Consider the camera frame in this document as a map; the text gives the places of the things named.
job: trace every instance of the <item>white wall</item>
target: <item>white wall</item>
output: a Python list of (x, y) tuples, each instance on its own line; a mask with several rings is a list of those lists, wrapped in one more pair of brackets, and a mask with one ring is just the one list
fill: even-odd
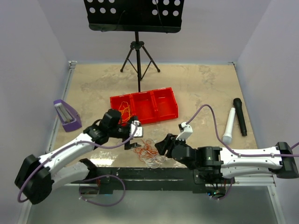
[[(237, 61), (259, 147), (299, 141), (299, 1), (272, 0)], [(299, 148), (293, 151), (299, 154)], [(299, 179), (277, 179), (288, 224), (299, 219)]]
[[(38, 1), (69, 60), (124, 61), (133, 33), (91, 31), (83, 0)], [(179, 33), (141, 33), (140, 39), (157, 62), (236, 61), (270, 1), (185, 0)]]
[(0, 7), (0, 223), (16, 223), (14, 179), (23, 159), (45, 151), (67, 60), (37, 0)]

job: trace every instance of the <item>black music stand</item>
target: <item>black music stand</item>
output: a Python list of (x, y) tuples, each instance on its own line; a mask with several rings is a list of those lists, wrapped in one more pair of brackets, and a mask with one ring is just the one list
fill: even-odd
[[(130, 45), (129, 54), (121, 68), (127, 61), (132, 51), (136, 50), (138, 91), (141, 91), (140, 81), (143, 79), (151, 63), (154, 64), (144, 42), (139, 41), (138, 32), (177, 33), (181, 30), (184, 0), (84, 0), (89, 21), (89, 28), (95, 31), (134, 31), (135, 41)], [(149, 65), (141, 75), (140, 49), (143, 49), (150, 59)]]

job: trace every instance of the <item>beige tabletop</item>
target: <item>beige tabletop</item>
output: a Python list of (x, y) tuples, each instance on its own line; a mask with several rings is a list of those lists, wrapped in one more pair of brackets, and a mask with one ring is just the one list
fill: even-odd
[[(178, 124), (187, 121), (202, 104), (213, 107), (217, 119), (219, 134), (225, 130), (226, 121), (233, 99), (240, 98), (242, 92), (233, 65), (199, 65), (199, 64), (159, 64), (161, 72), (150, 66), (141, 82), (141, 91), (171, 87), (177, 104), (178, 118), (155, 124), (143, 125), (144, 137), (155, 142), (165, 138), (167, 133), (179, 134)], [(71, 133), (66, 133), (60, 125), (54, 149), (61, 147), (76, 138), (85, 127), (95, 120), (101, 119), (110, 108), (110, 97), (138, 92), (137, 74), (131, 65), (127, 64), (123, 73), (121, 64), (77, 64), (71, 81), (66, 102), (74, 107), (81, 116), (83, 127)], [(235, 149), (256, 148), (255, 138), (243, 103), (243, 112), (247, 126), (247, 137), (242, 137), (237, 118), (233, 127), (231, 147)], [(204, 108), (190, 123), (192, 136), (187, 144), (193, 148), (203, 146), (222, 146), (216, 139), (213, 117), (210, 110)], [(106, 144), (112, 146), (121, 141), (110, 139)], [(131, 141), (141, 144), (141, 139)], [(100, 149), (87, 153), (82, 158), (90, 159), (97, 166), (113, 167), (145, 167), (133, 150)], [(173, 159), (167, 159), (161, 167), (183, 167)]]

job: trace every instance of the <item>tripod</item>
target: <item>tripod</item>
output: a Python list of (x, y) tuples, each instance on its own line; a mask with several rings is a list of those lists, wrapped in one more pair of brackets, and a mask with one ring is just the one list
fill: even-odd
[[(149, 65), (146, 68), (144, 74), (141, 76), (141, 62), (140, 62), (140, 48), (142, 48), (145, 53), (147, 54), (147, 56), (150, 59)], [(132, 64), (132, 62), (130, 61), (129, 57), (132, 53), (132, 51), (135, 49), (136, 51), (136, 56), (137, 56), (137, 69), (135, 68), (135, 66)], [(139, 41), (139, 33), (135, 32), (135, 41), (131, 42), (130, 45), (130, 51), (128, 53), (128, 56), (126, 57), (126, 60), (121, 68), (121, 72), (123, 72), (123, 69), (127, 63), (127, 61), (130, 62), (130, 64), (133, 66), (134, 70), (137, 72), (137, 77), (138, 77), (138, 92), (141, 92), (140, 89), (140, 82), (143, 79), (145, 73), (147, 72), (147, 70), (149, 69), (150, 64), (153, 62), (155, 68), (157, 69), (158, 72), (160, 72), (161, 70), (158, 68), (158, 66), (156, 65), (156, 63), (154, 62), (154, 59), (150, 56), (150, 54), (148, 53), (148, 51), (146, 50), (145, 46), (144, 46), (144, 42), (143, 41)]]

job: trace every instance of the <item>red storage bin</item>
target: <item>red storage bin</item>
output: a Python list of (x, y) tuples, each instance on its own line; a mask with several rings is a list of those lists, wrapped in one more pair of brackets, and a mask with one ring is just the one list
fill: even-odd
[[(142, 124), (178, 118), (178, 105), (172, 88), (163, 88), (146, 92), (110, 97), (111, 108), (123, 110), (130, 106), (130, 116), (138, 116)], [(127, 121), (129, 113), (121, 116)]]
[(130, 107), (129, 112), (124, 112), (121, 116), (122, 122), (127, 122), (130, 117), (135, 116), (135, 109), (131, 94), (110, 97), (110, 105), (112, 109), (123, 110), (126, 107)]
[(153, 90), (153, 95), (159, 121), (178, 118), (178, 105), (171, 88)]
[(133, 93), (133, 103), (136, 115), (142, 124), (157, 122), (157, 108), (150, 91)]

